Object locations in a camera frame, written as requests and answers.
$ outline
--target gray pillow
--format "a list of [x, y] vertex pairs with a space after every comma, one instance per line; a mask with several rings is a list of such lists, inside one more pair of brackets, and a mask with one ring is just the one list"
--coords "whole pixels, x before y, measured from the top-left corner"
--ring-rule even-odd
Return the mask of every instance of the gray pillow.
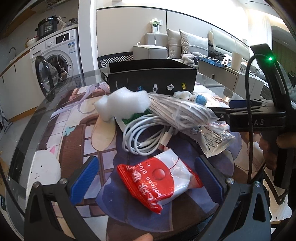
[[167, 28], [167, 34], [168, 34], [168, 57], [180, 59], [182, 54], [180, 32]]
[[207, 55], [207, 38], [202, 38], [194, 34], [186, 33], [179, 29], [181, 34], [182, 53], [199, 52]]

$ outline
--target cartoon cat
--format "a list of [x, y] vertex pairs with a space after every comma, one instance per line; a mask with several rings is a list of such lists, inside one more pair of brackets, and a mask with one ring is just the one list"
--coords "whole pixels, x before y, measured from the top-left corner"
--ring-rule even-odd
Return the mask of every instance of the cartoon cat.
[[35, 152], [27, 183], [26, 205], [34, 182], [49, 185], [55, 184], [60, 180], [61, 166], [54, 155], [55, 149], [56, 146], [54, 145], [47, 150], [38, 150]]

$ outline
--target blue gripper pad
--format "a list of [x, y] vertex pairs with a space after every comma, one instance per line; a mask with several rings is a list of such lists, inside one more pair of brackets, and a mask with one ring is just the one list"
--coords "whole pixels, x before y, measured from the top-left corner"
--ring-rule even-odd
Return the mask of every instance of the blue gripper pad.
[[69, 198], [73, 205], [82, 202], [85, 193], [99, 171], [99, 160], [90, 156], [83, 166], [74, 171], [69, 178]]
[[[259, 106], [262, 104], [262, 101], [251, 100], [251, 106]], [[246, 108], [247, 101], [246, 100], [231, 100], [229, 101], [230, 108]]]
[[213, 202], [222, 204], [224, 201], [224, 188], [215, 177], [214, 173], [210, 170], [209, 165], [211, 164], [206, 164], [205, 161], [201, 157], [197, 157], [194, 163], [195, 171], [200, 177]]

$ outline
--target pressure cooker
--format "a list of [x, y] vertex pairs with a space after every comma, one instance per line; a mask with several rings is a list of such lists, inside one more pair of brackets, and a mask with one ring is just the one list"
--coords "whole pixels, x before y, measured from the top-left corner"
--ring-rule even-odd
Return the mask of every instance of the pressure cooker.
[[55, 16], [51, 16], [40, 21], [38, 23], [38, 27], [35, 29], [35, 31], [37, 31], [38, 39], [42, 39], [47, 35], [56, 32], [58, 23], [59, 21]]

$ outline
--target white bowl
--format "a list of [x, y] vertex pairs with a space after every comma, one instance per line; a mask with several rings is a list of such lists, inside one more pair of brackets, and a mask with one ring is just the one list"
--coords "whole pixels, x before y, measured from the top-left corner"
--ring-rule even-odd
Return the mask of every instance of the white bowl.
[[36, 43], [38, 41], [38, 37], [32, 38], [30, 40], [28, 40], [27, 42], [27, 46], [31, 46], [32, 44]]

